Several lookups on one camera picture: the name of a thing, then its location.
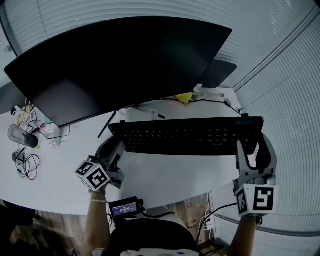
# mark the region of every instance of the white box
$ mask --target white box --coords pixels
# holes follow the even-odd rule
[[[264,216],[275,212],[279,186],[244,184],[235,193],[239,216]]]
[[[83,185],[93,191],[97,191],[110,181],[106,171],[98,163],[83,161],[74,173]]]

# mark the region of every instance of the computer monitor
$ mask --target computer monitor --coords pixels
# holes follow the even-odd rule
[[[231,32],[220,25],[175,17],[107,20],[50,38],[4,71],[62,128],[192,92]]]

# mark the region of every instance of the person's right arm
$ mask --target person's right arm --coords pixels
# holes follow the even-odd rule
[[[227,256],[250,256],[256,231],[255,217],[242,217]]]

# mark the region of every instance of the black keyboard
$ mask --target black keyboard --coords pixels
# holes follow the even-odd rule
[[[234,156],[237,141],[244,152],[255,152],[262,117],[223,117],[110,124],[115,137],[132,153],[187,156]]]

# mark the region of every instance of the table surface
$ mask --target table surface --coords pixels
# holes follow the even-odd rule
[[[203,89],[205,99],[223,101],[213,94],[225,94],[234,108],[240,104],[232,89]],[[191,118],[238,117],[224,104],[200,101],[185,105],[176,101],[152,101],[143,106],[157,109],[166,120]],[[40,158],[35,180],[21,178],[12,160],[18,144],[8,139],[8,128],[13,123],[10,113],[0,115],[0,199],[40,211],[86,215],[89,207],[88,189],[75,176],[74,171],[109,137],[106,129],[98,134],[112,113],[103,114],[71,125],[71,133],[61,138],[60,148],[51,149],[37,133],[40,148],[26,148],[26,154]],[[69,128],[61,134],[68,134]],[[109,185],[109,202],[137,196],[144,200],[145,208],[173,204],[199,196],[214,188],[228,184],[237,177],[235,156],[183,156],[152,155],[125,152],[118,166],[125,174],[121,190]]]

